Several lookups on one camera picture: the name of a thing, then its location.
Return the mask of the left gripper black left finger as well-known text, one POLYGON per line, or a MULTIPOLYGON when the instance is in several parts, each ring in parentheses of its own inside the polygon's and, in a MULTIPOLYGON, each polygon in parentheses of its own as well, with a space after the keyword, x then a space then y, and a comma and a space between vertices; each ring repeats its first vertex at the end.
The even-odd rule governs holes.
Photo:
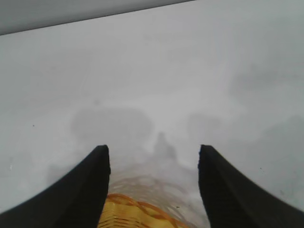
POLYGON ((1 213, 2 228, 96 228, 109 189, 106 145, 29 200, 1 213))

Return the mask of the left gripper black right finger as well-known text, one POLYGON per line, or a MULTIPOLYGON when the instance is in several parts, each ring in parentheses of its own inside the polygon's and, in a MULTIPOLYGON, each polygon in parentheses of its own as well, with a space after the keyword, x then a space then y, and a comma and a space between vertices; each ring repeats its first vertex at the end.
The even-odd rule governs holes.
POLYGON ((303 211, 259 187, 213 146, 201 145, 199 191, 212 228, 302 228, 303 211))

